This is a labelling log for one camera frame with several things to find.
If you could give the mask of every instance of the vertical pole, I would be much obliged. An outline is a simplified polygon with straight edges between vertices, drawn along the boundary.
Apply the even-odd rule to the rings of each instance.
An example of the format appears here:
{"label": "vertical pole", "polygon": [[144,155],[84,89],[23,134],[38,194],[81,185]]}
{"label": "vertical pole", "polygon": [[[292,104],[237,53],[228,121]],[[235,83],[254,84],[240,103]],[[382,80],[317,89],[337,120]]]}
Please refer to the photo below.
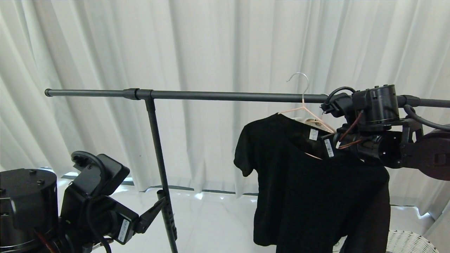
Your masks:
{"label": "vertical pole", "polygon": [[152,129],[153,144],[155,146],[156,161],[158,163],[159,176],[161,178],[162,190],[158,191],[158,199],[166,197],[166,204],[162,208],[162,218],[166,226],[167,237],[172,253],[178,253],[176,248],[176,227],[173,218],[172,203],[169,195],[169,184],[167,182],[166,168],[162,157],[161,139],[159,138],[158,122],[156,120],[155,101],[151,97],[145,99],[147,106],[148,118],[150,119],[150,127]]}

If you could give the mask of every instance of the shirt sleeve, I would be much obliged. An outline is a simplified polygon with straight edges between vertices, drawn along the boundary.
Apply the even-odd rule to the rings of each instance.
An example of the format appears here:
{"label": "shirt sleeve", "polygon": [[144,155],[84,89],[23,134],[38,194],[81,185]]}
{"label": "shirt sleeve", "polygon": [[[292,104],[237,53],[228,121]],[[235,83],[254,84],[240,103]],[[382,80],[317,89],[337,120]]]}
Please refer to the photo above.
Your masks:
{"label": "shirt sleeve", "polygon": [[254,146],[247,126],[239,136],[236,151],[234,153],[234,164],[242,171],[243,176],[248,176],[256,168]]}

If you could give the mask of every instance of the metal hanger hook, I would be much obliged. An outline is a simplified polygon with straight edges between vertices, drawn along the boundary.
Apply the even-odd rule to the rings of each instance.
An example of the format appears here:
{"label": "metal hanger hook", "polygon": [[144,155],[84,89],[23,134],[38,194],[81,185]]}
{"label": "metal hanger hook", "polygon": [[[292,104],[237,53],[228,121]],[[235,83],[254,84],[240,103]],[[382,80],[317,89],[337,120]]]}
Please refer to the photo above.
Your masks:
{"label": "metal hanger hook", "polygon": [[308,84],[308,86],[306,86],[305,91],[303,91],[303,93],[301,94],[301,102],[304,104],[305,103],[304,95],[305,95],[306,91],[309,89],[309,79],[308,79],[308,77],[306,76],[305,73],[297,72],[297,73],[294,73],[293,75],[291,75],[289,80],[287,80],[286,82],[289,82],[292,79],[292,77],[294,77],[295,75],[303,75],[306,78],[306,82]]}

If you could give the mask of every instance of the white wicker basket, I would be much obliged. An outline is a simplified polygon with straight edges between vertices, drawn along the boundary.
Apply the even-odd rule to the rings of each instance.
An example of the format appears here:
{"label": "white wicker basket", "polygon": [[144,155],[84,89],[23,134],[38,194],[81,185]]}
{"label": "white wicker basket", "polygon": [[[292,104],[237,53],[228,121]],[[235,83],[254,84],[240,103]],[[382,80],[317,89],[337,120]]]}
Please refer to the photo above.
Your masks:
{"label": "white wicker basket", "polygon": [[391,230],[386,252],[391,253],[439,253],[425,237],[408,231]]}

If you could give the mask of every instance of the clothing tag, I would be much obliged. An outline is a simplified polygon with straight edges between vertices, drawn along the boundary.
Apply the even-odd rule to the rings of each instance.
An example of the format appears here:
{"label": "clothing tag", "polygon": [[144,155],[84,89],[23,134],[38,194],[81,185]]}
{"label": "clothing tag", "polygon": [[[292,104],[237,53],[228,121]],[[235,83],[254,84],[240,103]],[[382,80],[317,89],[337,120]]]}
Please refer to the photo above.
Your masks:
{"label": "clothing tag", "polygon": [[317,136],[319,136],[319,131],[316,129],[311,129],[310,140],[317,140]]}
{"label": "clothing tag", "polygon": [[333,153],[333,148],[331,147],[330,140],[329,139],[325,139],[324,142],[325,142],[325,146],[327,148],[328,156],[329,157],[333,157],[334,153]]}

